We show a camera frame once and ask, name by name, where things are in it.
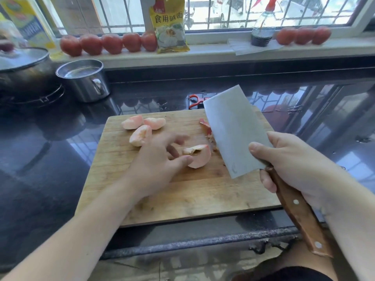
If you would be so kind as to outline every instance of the black shorts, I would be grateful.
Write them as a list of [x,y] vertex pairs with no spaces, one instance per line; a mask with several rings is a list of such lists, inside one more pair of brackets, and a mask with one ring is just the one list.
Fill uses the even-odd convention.
[[280,269],[259,281],[332,281],[332,279],[316,270],[293,266]]

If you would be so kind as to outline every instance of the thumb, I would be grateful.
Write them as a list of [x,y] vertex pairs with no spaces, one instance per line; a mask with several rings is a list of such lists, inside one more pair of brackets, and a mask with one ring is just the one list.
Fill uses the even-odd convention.
[[193,157],[186,155],[175,158],[174,160],[169,161],[173,175],[179,172],[182,168],[187,167],[193,162]]
[[270,163],[272,163],[276,155],[275,148],[264,146],[258,142],[251,142],[249,144],[249,151],[254,157]]

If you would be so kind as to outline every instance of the wooden cutting board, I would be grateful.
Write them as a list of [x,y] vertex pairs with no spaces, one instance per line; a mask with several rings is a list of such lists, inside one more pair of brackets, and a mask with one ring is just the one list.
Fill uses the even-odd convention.
[[[272,130],[263,114],[256,114],[266,130]],[[79,199],[76,214],[90,204],[100,192],[118,179],[129,167],[139,148],[130,145],[132,131],[124,130],[121,122],[131,115],[108,118],[100,138],[94,161]],[[165,118],[166,125],[153,134],[169,130],[191,136],[181,149],[207,144],[199,118],[207,120],[204,109],[143,114],[144,118]],[[280,206],[276,194],[260,182],[259,170],[231,179],[223,159],[213,152],[202,168],[181,171],[161,192],[141,200],[122,223],[131,226],[147,223],[196,218]]]

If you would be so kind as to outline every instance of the stove burner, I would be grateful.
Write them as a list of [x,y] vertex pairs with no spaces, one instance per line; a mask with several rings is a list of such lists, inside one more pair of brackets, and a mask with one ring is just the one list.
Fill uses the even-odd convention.
[[59,84],[58,88],[54,90],[49,95],[46,95],[44,97],[40,97],[39,99],[35,100],[28,100],[28,101],[18,101],[14,97],[4,97],[3,99],[0,99],[0,106],[8,106],[8,107],[27,107],[27,108],[41,108],[43,106],[49,105],[51,103],[54,103],[59,98],[61,98],[65,93],[64,87]]

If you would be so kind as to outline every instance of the white napkin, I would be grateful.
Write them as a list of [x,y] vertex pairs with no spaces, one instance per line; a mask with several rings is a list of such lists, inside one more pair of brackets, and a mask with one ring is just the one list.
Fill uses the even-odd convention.
[[228,45],[232,47],[232,49],[235,51],[236,56],[250,53],[258,53],[267,50],[275,50],[283,47],[283,45],[280,45],[276,40],[271,40],[266,47],[259,47],[251,45],[250,40],[233,38],[228,39]]

